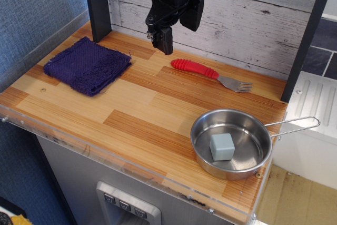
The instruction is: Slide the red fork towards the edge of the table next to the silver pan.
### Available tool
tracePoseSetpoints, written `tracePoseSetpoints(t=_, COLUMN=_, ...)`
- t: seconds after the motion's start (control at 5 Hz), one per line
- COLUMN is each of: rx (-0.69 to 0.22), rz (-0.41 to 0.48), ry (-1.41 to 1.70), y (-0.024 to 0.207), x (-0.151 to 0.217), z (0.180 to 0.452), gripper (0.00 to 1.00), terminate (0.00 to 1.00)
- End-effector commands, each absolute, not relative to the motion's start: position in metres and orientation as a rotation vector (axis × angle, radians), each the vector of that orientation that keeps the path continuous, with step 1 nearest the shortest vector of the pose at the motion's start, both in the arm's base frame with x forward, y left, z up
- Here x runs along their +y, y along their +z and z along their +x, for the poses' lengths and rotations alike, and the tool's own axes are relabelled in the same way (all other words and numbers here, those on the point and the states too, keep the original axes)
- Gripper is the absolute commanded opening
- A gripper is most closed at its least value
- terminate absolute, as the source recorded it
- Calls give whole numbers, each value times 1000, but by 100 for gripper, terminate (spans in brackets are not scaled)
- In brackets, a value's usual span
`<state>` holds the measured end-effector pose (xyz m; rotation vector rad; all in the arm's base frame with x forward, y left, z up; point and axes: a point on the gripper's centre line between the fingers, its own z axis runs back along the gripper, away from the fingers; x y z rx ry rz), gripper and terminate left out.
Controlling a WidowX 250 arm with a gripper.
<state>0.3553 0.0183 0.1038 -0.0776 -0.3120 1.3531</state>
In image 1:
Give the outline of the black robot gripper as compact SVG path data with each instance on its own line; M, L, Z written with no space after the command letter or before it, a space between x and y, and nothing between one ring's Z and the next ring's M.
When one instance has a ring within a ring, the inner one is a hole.
M146 18L148 26L172 26L178 21L196 32L204 9L204 0L151 0L152 7ZM173 53L171 27L150 33L152 45L165 55Z

